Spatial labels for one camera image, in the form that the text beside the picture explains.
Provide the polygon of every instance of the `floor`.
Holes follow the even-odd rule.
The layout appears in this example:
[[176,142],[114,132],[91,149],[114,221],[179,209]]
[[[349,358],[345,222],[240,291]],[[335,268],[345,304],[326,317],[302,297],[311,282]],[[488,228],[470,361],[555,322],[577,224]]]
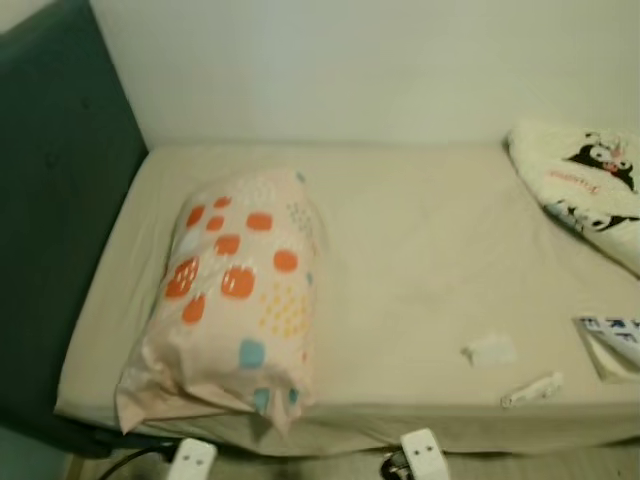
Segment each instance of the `floor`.
[[0,480],[62,480],[68,455],[0,428]]
[[[121,458],[126,452],[120,452]],[[383,452],[359,452],[320,459],[266,459],[222,450],[209,480],[374,480]],[[589,448],[552,455],[449,455],[451,480],[638,480],[640,445]],[[112,464],[85,461],[75,478],[97,480]],[[164,480],[158,457],[132,462],[110,480]]]

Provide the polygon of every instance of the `patterned pillowcase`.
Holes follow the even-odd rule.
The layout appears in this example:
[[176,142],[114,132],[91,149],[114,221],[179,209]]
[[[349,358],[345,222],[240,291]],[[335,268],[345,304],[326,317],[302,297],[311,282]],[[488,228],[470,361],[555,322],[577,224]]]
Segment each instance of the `patterned pillowcase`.
[[255,411],[281,431],[312,400],[319,219],[290,170],[194,194],[116,392],[123,432],[145,419]]

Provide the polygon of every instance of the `bed sheet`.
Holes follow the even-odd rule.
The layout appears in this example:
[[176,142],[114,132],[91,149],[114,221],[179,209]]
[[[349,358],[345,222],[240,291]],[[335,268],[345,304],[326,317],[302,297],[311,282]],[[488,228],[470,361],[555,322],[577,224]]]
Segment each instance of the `bed sheet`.
[[[637,386],[603,384],[580,314],[633,316],[639,286],[540,211],[499,145],[440,148],[164,147],[143,164],[67,353],[56,411],[117,428],[114,389],[149,316],[173,223],[214,178],[288,165],[329,232],[314,324],[317,405],[283,438],[254,415],[149,422],[266,455],[397,443],[430,427],[448,451],[534,453],[640,434]],[[506,333],[518,361],[473,369],[463,347]],[[562,392],[504,411],[500,397],[550,370]]]

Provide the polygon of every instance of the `white wall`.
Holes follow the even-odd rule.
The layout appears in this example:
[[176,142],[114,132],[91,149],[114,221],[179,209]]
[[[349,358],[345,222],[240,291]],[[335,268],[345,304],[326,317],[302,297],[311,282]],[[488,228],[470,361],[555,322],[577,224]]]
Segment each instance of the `white wall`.
[[151,146],[638,127],[638,0],[93,0]]
[[0,34],[53,0],[0,0]]

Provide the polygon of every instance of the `dark green headboard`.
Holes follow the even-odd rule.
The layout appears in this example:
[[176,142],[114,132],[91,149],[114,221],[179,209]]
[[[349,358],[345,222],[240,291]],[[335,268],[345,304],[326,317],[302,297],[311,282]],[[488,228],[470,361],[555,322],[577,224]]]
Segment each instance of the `dark green headboard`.
[[0,424],[87,456],[53,414],[76,319],[147,154],[89,5],[58,1],[0,39]]

